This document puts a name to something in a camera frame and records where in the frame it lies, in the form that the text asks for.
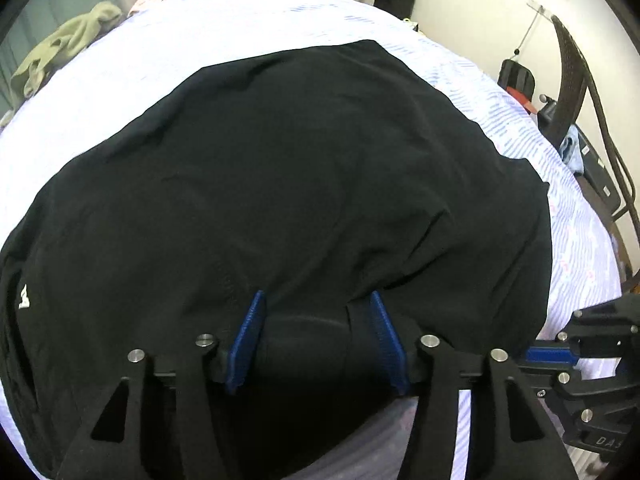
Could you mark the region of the light blue cloth on chair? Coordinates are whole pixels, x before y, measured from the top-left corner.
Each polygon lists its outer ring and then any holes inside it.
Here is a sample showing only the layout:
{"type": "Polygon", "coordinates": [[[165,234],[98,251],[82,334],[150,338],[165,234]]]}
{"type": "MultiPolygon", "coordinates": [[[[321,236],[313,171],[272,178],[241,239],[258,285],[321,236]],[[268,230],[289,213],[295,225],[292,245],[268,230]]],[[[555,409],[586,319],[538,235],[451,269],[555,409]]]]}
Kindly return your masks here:
{"type": "Polygon", "coordinates": [[[584,161],[579,144],[579,130],[576,125],[568,128],[560,147],[558,148],[562,162],[573,173],[581,176],[584,173],[584,161]]]}

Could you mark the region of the olive green garment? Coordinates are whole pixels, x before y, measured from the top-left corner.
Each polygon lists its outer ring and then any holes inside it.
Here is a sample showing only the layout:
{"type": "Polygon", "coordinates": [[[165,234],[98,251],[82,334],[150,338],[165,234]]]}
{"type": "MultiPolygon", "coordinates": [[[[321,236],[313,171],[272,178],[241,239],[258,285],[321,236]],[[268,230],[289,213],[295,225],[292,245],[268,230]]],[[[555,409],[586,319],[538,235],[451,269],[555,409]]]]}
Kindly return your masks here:
{"type": "Polygon", "coordinates": [[[10,79],[12,103],[19,108],[31,99],[54,72],[64,67],[94,40],[99,39],[122,19],[116,4],[103,1],[89,12],[70,18],[51,35],[36,44],[10,79]]]}

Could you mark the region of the black pants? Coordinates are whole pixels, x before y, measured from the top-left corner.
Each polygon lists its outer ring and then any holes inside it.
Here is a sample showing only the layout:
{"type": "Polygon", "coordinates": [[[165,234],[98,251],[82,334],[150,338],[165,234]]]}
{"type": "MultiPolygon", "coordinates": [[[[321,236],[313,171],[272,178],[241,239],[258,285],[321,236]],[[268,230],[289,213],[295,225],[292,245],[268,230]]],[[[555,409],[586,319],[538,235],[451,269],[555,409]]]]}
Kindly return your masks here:
{"type": "MultiPolygon", "coordinates": [[[[395,396],[369,300],[423,334],[523,352],[551,281],[548,186],[371,40],[202,68],[42,188],[1,251],[1,381],[58,479],[127,354],[224,356],[260,290],[245,382],[212,404],[226,479],[311,465],[395,396]]],[[[145,391],[148,479],[186,479],[175,388],[145,391]]]]}

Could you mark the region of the dark wicker chair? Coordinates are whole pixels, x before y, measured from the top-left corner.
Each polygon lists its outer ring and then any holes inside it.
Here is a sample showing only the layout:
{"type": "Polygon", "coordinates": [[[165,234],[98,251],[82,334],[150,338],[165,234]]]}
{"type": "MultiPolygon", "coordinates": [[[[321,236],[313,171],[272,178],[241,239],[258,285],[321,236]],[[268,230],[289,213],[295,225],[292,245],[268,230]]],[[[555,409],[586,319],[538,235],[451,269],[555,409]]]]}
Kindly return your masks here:
{"type": "Polygon", "coordinates": [[[614,219],[618,220],[624,214],[629,214],[634,222],[638,222],[639,214],[634,204],[637,197],[634,180],[608,130],[602,101],[588,62],[562,21],[552,15],[551,23],[560,49],[561,82],[559,97],[551,107],[550,119],[542,126],[542,134],[555,148],[559,148],[582,110],[586,93],[589,93],[606,157],[623,199],[622,209],[614,214],[614,219]]]}

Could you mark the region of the purple floral bed sheet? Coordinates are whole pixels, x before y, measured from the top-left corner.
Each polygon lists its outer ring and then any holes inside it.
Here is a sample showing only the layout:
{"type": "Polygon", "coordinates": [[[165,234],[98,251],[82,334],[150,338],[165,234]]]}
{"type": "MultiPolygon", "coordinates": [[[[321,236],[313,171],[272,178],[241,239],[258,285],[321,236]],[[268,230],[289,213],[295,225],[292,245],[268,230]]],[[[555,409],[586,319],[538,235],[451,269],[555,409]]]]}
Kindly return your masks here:
{"type": "MultiPolygon", "coordinates": [[[[512,96],[473,63],[378,9],[352,0],[178,0],[127,18],[52,77],[1,135],[1,250],[43,187],[74,157],[114,136],[202,68],[276,52],[376,42],[480,126],[498,153],[527,160],[548,186],[551,338],[579,308],[620,294],[608,233],[552,144],[512,96]]],[[[347,438],[282,479],[400,479],[418,398],[395,396],[347,438]]],[[[459,393],[454,471],[465,479],[472,393],[459,393]]],[[[16,462],[36,469],[1,382],[1,433],[16,462]]]]}

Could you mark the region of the green curtain left panel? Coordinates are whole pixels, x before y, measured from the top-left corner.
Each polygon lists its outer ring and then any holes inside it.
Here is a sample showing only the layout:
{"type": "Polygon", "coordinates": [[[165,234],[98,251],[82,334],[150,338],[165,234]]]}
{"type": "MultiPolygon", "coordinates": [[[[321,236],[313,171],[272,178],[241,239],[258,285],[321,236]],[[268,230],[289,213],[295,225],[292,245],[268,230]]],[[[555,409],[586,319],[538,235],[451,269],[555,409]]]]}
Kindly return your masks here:
{"type": "Polygon", "coordinates": [[[1,40],[1,114],[12,107],[10,79],[29,51],[58,26],[89,12],[97,3],[122,0],[29,0],[1,40]]]}

